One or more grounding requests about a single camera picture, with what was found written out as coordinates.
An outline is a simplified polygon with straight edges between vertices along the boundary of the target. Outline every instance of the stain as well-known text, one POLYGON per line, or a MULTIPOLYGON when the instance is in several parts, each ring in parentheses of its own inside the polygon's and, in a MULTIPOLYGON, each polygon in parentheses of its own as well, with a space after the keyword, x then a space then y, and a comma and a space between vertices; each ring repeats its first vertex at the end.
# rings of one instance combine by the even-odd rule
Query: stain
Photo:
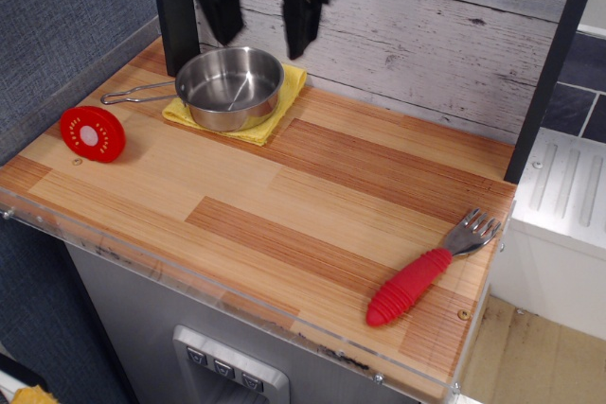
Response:
POLYGON ((398 57, 395 54, 390 54, 385 58, 385 66, 387 67, 388 70, 391 70, 394 68, 394 66, 396 65, 396 62, 398 61, 400 57, 398 57))
POLYGON ((505 82, 508 82, 510 84, 514 84, 515 86, 529 86, 531 85, 529 82, 524 82, 521 80, 518 80, 516 77, 517 75, 513 75, 511 73, 508 73, 506 75, 500 75, 500 74, 496 74, 496 77, 499 78, 500 80, 504 80, 505 82))
POLYGON ((368 371, 370 369, 370 366, 368 366, 367 364, 363 364, 360 363, 359 361, 346 356, 344 353, 342 352, 335 352, 332 349, 328 349, 327 347, 321 345, 320 347, 318 347, 318 351, 320 351, 321 353, 323 353, 324 355, 326 355, 327 357, 330 357, 332 359, 335 360, 339 360, 342 361, 343 363, 346 364, 351 364, 353 366, 355 366, 356 368, 360 368, 363 371, 368 371))
POLYGON ((110 249, 110 248, 103 248, 102 246, 96 246, 95 253, 97 255, 100 255, 101 257, 111 257, 116 262, 123 262, 125 264, 133 263, 132 261, 125 259, 121 255, 114 253, 114 251, 112 251, 112 249, 110 249))

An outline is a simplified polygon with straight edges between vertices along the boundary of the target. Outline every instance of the yellow dish towel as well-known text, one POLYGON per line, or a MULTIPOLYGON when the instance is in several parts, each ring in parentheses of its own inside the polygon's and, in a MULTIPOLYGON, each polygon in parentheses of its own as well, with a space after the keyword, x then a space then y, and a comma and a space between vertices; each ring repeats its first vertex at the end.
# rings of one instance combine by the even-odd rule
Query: yellow dish towel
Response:
MULTIPOLYGON (((263 123, 256 127, 249 128, 248 130, 242 130, 240 132, 216 132, 217 134, 235 137, 258 146, 265 145, 280 119, 286 114, 289 108, 293 106, 296 97, 299 95, 299 92, 305 85, 305 80, 307 79, 307 72, 305 70, 286 63, 282 63, 282 66, 284 67, 284 82, 277 93, 277 107, 272 116, 263 123)), ((201 127, 194 121, 191 112, 189 111, 189 107, 184 106, 180 98, 175 98, 171 101, 162 111, 162 116, 171 122, 206 132, 210 131, 201 127)))
POLYGON ((53 395, 46 393, 39 385, 17 390, 11 402, 13 404, 59 404, 53 395))

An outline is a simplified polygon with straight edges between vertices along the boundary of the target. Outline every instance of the stainless steel pot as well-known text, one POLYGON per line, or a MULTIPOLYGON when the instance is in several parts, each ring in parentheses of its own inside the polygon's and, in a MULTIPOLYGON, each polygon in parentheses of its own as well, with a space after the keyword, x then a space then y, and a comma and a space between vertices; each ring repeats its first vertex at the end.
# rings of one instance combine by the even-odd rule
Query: stainless steel pot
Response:
MULTIPOLYGON (((284 70, 271 54, 252 47, 224 47, 188 61, 174 81, 176 95, 189 106, 194 121, 215 132, 234 132, 257 126, 276 108, 284 70)), ((175 95, 120 99, 133 92, 173 84, 134 87, 101 97, 103 104, 140 103, 175 95)))

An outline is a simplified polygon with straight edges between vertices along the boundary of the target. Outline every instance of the red rubber handle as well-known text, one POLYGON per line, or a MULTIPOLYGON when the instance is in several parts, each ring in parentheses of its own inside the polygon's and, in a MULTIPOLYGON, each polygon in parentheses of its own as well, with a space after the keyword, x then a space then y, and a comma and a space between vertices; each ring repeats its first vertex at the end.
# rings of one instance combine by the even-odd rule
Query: red rubber handle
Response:
POLYGON ((453 255, 444 248, 428 251, 387 281, 368 304, 366 323, 387 324, 415 304, 420 295, 453 262, 453 255))

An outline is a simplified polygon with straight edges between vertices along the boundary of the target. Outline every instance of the wooden countertop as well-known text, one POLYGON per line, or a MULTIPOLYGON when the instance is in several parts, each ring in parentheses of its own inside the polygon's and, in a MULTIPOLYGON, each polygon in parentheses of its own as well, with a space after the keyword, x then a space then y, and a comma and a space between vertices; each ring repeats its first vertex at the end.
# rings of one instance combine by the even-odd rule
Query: wooden countertop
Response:
MULTIPOLYGON (((157 41, 82 104, 163 80, 157 41)), ((128 138, 111 164, 75 166, 55 125, 0 169, 0 202, 54 223, 58 237, 113 242, 103 251, 153 279, 207 293, 218 283, 224 307, 441 400, 473 321, 457 313, 475 312, 498 241, 456 258, 391 325, 367 326, 366 306, 471 208, 505 220, 512 146, 311 87, 264 147, 169 123, 166 104, 107 108, 128 138)))

